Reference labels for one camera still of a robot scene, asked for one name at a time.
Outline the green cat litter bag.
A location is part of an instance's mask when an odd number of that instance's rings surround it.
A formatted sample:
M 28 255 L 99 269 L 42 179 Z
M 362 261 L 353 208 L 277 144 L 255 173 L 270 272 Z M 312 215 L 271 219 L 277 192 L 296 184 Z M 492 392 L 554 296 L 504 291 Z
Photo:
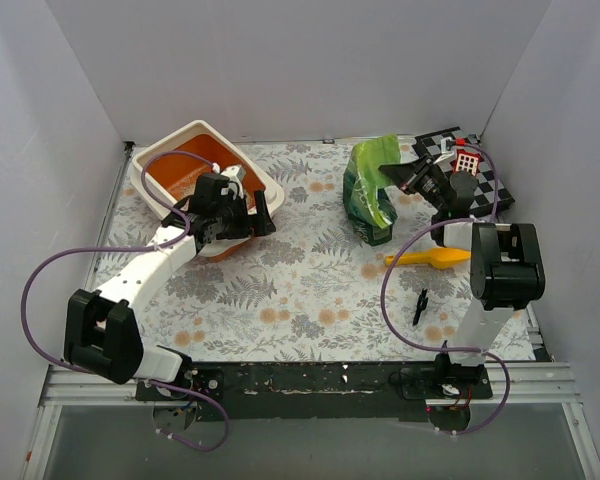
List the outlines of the green cat litter bag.
M 354 232 L 370 246 L 392 239 L 398 215 L 385 189 L 393 183 L 379 168 L 400 163 L 396 134 L 365 140 L 352 148 L 343 174 L 342 201 Z

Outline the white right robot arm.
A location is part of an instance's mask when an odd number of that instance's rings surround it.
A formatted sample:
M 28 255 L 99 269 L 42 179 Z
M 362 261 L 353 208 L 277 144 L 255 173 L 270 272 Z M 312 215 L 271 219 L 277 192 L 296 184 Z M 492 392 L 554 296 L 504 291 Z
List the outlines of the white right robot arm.
M 446 175 L 429 155 L 379 172 L 405 194 L 420 194 L 435 209 L 425 232 L 439 247 L 470 253 L 470 305 L 452 341 L 436 351 L 430 382 L 455 397 L 480 382 L 487 351 L 505 323 L 544 293 L 545 274 L 536 228 L 469 216 L 479 187 L 470 171 Z

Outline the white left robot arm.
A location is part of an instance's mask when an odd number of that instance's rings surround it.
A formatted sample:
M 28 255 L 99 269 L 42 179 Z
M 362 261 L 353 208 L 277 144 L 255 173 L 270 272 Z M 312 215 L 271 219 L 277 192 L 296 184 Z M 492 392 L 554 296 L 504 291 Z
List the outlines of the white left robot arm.
M 163 219 L 147 252 L 96 290 L 79 289 L 72 295 L 64 341 L 64 357 L 71 365 L 116 384 L 158 380 L 160 390 L 173 400 L 191 392 L 193 377 L 184 369 L 187 357 L 166 347 L 145 345 L 136 317 L 174 273 L 207 245 L 275 232 L 264 191 L 247 195 L 244 176 L 239 165 L 201 174 L 193 194 L 177 202 Z

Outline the white and orange litter box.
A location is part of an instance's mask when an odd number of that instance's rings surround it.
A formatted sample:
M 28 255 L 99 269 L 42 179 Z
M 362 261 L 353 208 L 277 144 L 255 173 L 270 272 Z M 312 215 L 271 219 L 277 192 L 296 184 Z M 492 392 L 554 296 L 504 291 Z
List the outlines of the white and orange litter box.
M 221 172 L 240 164 L 246 175 L 239 187 Z M 271 219 L 282 205 L 284 192 L 264 170 L 249 160 L 237 147 L 204 121 L 198 120 L 154 143 L 132 160 L 132 185 L 161 223 L 148 246 L 142 248 L 142 260 L 188 262 L 198 255 L 222 258 L 238 245 L 256 237 L 215 240 L 197 245 L 189 233 L 189 205 L 203 205 L 245 199 L 244 191 L 265 192 Z M 197 175 L 192 195 L 176 201 L 168 189 L 183 178 Z

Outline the yellow plastic litter scoop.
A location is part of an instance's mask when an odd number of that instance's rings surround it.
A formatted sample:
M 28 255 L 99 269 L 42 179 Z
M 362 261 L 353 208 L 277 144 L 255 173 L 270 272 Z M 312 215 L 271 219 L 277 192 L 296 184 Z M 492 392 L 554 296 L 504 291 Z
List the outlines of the yellow plastic litter scoop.
M 386 256 L 384 258 L 384 265 L 390 266 L 392 263 L 395 263 L 396 266 L 426 264 L 436 269 L 444 270 L 468 261 L 470 258 L 471 253 L 467 250 L 436 247 L 427 251 L 404 253 L 398 258 L 395 256 Z

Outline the red grid block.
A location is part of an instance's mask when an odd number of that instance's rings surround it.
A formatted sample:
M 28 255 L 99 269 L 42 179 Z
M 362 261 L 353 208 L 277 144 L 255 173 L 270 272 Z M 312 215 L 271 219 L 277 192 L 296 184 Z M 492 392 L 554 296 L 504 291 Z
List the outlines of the red grid block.
M 458 148 L 456 150 L 456 160 L 454 162 L 453 172 L 465 172 L 476 177 L 479 172 L 481 161 L 482 156 L 479 153 Z

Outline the black and grey checkerboard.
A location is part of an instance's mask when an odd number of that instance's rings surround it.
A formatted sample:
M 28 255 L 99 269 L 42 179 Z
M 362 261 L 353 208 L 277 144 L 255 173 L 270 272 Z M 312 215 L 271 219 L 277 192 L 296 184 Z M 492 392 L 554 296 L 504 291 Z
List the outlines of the black and grey checkerboard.
M 417 157 L 428 154 L 433 159 L 441 155 L 441 142 L 445 137 L 462 139 L 466 143 L 480 145 L 480 137 L 473 133 L 465 133 L 459 126 L 446 128 L 430 133 L 415 136 L 414 152 Z M 478 187 L 475 190 L 474 202 L 470 212 L 474 216 L 487 216 L 491 214 L 494 200 L 497 200 L 497 211 L 501 212 L 510 208 L 515 202 L 509 190 L 501 180 L 495 182 L 491 166 L 481 157 L 477 170 Z

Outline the floral patterned table mat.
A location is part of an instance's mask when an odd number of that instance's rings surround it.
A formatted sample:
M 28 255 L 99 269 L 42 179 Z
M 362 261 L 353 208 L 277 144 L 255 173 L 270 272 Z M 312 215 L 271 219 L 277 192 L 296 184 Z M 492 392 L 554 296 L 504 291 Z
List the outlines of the floral patterned table mat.
M 143 340 L 197 361 L 429 360 L 456 332 L 471 299 L 469 267 L 388 270 L 384 258 L 418 238 L 432 208 L 390 192 L 392 240 L 365 244 L 342 205 L 351 144 L 246 144 L 244 154 L 284 189 L 274 234 L 226 259 L 183 266 L 138 316 Z M 428 305 L 413 326 L 417 298 Z

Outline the small black clip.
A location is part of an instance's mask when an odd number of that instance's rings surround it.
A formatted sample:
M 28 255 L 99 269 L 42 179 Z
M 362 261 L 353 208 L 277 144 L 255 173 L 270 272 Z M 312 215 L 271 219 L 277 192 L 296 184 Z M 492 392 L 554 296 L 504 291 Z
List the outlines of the small black clip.
M 420 319 L 421 319 L 421 315 L 422 313 L 426 310 L 427 305 L 428 305 L 428 290 L 427 289 L 422 289 L 418 298 L 417 298 L 417 303 L 416 303 L 416 310 L 413 316 L 413 321 L 412 321 L 412 325 L 416 326 L 419 324 Z

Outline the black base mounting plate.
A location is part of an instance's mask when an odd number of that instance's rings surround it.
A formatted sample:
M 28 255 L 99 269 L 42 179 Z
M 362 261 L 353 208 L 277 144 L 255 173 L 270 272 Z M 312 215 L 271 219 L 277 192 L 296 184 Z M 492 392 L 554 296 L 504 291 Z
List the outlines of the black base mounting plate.
M 425 421 L 425 402 L 493 396 L 485 368 L 442 377 L 432 361 L 197 363 L 176 384 L 220 403 L 233 420 L 399 418 Z

